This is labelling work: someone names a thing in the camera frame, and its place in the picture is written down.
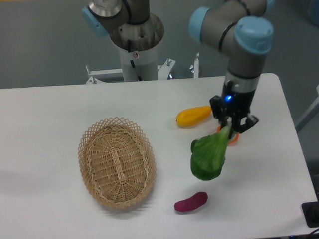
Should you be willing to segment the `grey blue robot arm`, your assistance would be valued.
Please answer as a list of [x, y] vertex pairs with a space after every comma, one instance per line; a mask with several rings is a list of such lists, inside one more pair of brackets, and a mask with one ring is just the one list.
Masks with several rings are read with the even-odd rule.
[[[210, 99], [213, 116], [222, 127], [230, 125], [229, 138], [258, 122], [250, 105], [272, 47], [274, 29], [263, 15], [273, 5], [272, 0], [228, 0], [218, 10], [198, 8], [189, 20], [196, 41], [229, 58], [222, 94]], [[108, 35], [119, 49], [126, 82], [158, 79], [164, 27], [149, 1], [92, 0], [82, 14], [96, 34]]]

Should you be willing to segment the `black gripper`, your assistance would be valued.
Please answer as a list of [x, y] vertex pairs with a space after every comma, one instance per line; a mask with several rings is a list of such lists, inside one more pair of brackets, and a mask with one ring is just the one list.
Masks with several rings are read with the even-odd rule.
[[215, 95], [209, 100], [213, 116], [221, 127], [226, 127], [229, 117], [233, 119], [233, 136], [246, 132], [259, 122], [256, 116], [250, 114], [255, 91], [240, 92], [233, 81], [228, 81], [224, 83], [222, 95]]

